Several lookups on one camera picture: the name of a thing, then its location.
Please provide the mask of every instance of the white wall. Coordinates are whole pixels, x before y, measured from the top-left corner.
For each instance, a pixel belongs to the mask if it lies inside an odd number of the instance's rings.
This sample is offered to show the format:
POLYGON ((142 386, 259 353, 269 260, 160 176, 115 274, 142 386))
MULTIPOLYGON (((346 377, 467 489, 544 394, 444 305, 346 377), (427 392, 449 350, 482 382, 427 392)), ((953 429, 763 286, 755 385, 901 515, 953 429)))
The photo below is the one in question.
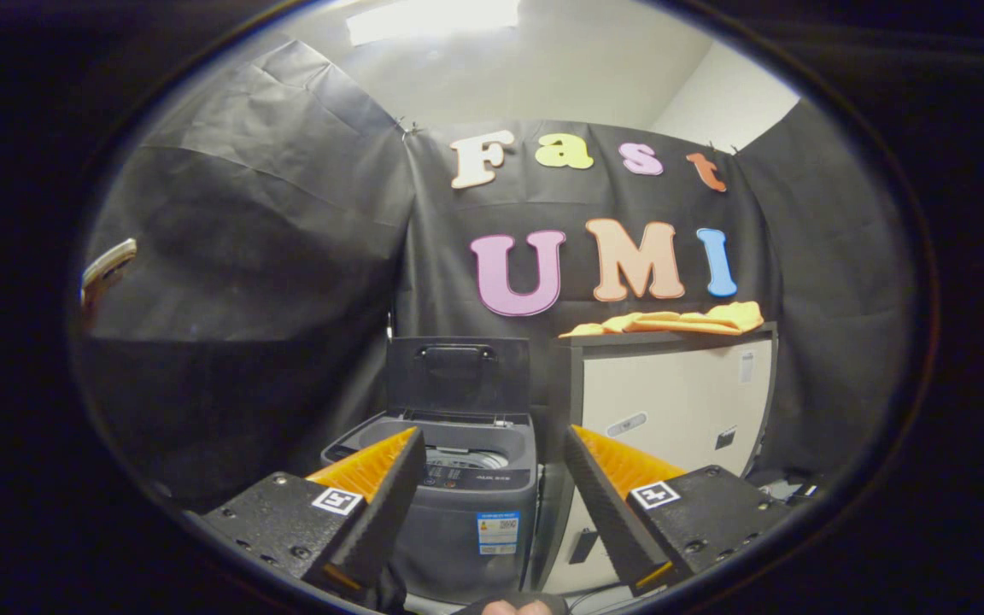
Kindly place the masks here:
POLYGON ((652 132, 727 152, 746 147, 780 121, 800 95, 719 42, 652 124, 652 132))
POLYGON ((406 125, 538 118, 647 130, 712 45, 636 0, 522 0, 517 28, 352 47, 347 17, 382 3, 314 5, 282 30, 406 125))

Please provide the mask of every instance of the yellow towel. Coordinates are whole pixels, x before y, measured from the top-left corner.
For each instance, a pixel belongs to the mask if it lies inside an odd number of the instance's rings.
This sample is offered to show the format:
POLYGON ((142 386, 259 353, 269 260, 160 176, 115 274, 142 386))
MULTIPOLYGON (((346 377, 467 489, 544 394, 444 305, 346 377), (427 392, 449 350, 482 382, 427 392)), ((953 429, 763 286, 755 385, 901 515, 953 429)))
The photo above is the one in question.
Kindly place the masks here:
POLYGON ((714 332, 719 335, 742 335, 743 332, 755 330, 764 322, 757 301, 735 301, 728 305, 717 305, 712 310, 708 310, 707 314, 633 312, 625 316, 614 316, 600 325, 594 323, 579 325, 559 337, 639 331, 697 331, 714 332))

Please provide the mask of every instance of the black curtain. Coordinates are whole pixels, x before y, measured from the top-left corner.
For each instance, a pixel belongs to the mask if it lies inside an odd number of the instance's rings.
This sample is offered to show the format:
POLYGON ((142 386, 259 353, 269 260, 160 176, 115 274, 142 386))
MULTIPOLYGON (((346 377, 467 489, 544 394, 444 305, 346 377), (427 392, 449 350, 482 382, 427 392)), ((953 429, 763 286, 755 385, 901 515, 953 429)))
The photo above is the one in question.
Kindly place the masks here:
POLYGON ((302 43, 162 110, 95 221, 90 260, 139 253, 82 375, 128 459, 205 507, 380 405, 413 181, 393 118, 302 43))
POLYGON ((780 295, 776 257, 757 200, 727 153, 641 130, 551 120, 427 129, 406 141, 417 199, 407 228, 397 296, 398 334, 530 339, 531 409, 539 429, 550 386, 566 386, 548 382, 551 347, 559 334, 578 324, 629 312, 705 312, 715 305, 751 300, 758 301, 766 319, 776 317, 780 295), (495 168, 495 179, 454 190, 450 180, 458 161, 449 145, 504 129, 515 136, 515 144, 505 148, 505 160, 495 168), (548 133, 581 137, 594 165, 584 170, 544 167, 535 152, 541 147, 538 140, 548 133), (618 153, 626 143, 651 147, 663 172, 657 176, 631 172, 618 153), (726 191, 714 190, 700 179, 686 157, 694 153, 702 153, 716 165, 726 191), (640 244, 649 222, 675 227, 673 244, 679 277, 686 287, 684 296, 660 300, 648 292, 636 297, 630 290, 623 301, 595 299, 598 248, 585 225, 596 218, 620 222, 635 244, 640 244), (708 293, 706 250, 695 234, 702 227, 726 234, 731 277, 738 284, 733 296, 708 293), (559 246, 557 303, 532 316, 492 312, 477 293, 477 257, 470 243, 495 234, 514 238, 508 253, 509 281, 512 290, 526 293, 538 284, 536 250, 526 238, 542 230, 561 231, 566 236, 559 246))
POLYGON ((551 120, 406 135, 317 52, 273 44, 181 92, 133 149, 97 217, 91 260, 126 237, 139 255, 102 301, 83 378, 114 440, 191 507, 321 449, 384 407, 386 314, 403 336, 530 339, 531 410, 546 418, 549 351, 575 325, 633 311, 758 301, 780 326, 760 468, 825 472, 852 458, 909 351, 914 277, 882 187, 801 102, 739 155, 651 132, 551 120), (454 140, 511 130, 491 183, 454 190, 454 140), (539 137, 581 137, 594 165, 544 167, 539 137), (657 176, 624 166, 647 144, 657 176), (700 178, 688 155, 716 165, 700 178), (684 296, 602 302, 585 223, 639 244, 675 227, 684 296), (723 231, 734 296, 710 295, 702 227, 723 231), (470 243, 504 234, 515 292, 538 284, 535 231, 563 232, 559 299, 531 316, 481 303, 470 243))
POLYGON ((882 420, 912 351, 917 276, 886 184, 806 101, 735 156, 765 215, 782 293, 758 466, 834 472, 882 420))

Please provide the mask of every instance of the blue letter i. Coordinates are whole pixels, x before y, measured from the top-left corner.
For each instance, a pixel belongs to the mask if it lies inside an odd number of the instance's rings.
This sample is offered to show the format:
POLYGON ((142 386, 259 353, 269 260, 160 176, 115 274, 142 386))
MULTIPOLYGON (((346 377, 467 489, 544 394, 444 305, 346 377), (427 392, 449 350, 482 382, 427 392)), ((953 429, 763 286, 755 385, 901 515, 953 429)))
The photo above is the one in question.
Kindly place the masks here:
POLYGON ((712 281, 708 283, 708 292, 712 296, 732 296, 739 287, 731 279, 731 268, 727 264, 727 250, 723 243, 727 242, 723 231, 715 229, 698 229, 698 239, 704 243, 704 252, 708 257, 708 272, 712 281))

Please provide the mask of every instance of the washing machine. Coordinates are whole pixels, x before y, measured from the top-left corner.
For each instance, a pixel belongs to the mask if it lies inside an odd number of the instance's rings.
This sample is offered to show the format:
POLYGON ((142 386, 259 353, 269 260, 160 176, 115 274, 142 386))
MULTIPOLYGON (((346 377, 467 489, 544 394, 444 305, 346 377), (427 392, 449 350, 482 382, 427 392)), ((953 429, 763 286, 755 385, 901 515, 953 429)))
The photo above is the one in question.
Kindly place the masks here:
POLYGON ((325 448, 329 464, 417 425, 427 461, 393 564, 410 595, 468 604, 519 591, 538 506, 526 339, 390 340, 387 408, 325 448))

